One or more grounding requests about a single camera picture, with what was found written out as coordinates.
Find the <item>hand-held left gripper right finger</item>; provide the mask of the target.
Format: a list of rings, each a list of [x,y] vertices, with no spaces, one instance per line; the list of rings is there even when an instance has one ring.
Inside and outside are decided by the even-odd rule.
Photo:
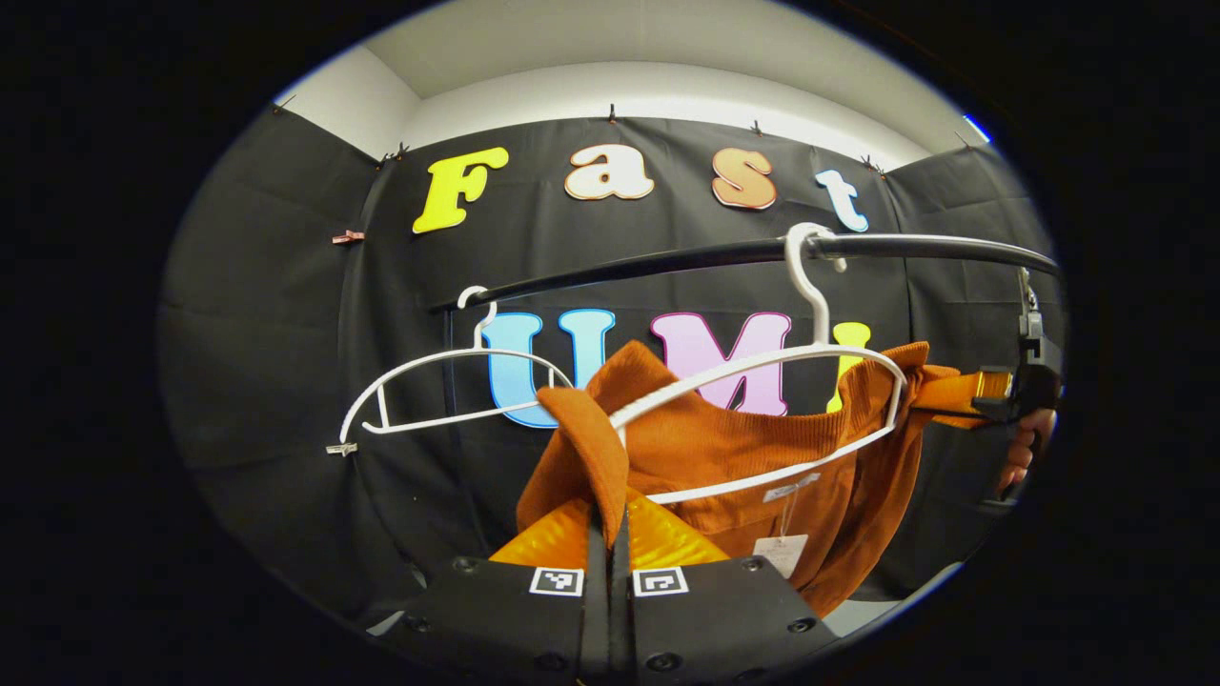
[[[723,555],[628,496],[610,566],[610,664],[623,685],[772,685],[841,638],[767,557]]]

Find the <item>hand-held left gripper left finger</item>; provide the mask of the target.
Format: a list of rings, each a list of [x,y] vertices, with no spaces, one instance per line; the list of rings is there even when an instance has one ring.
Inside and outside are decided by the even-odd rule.
[[[562,524],[539,525],[583,564],[458,555],[368,634],[436,670],[440,685],[597,684],[610,668],[600,514],[586,503]]]

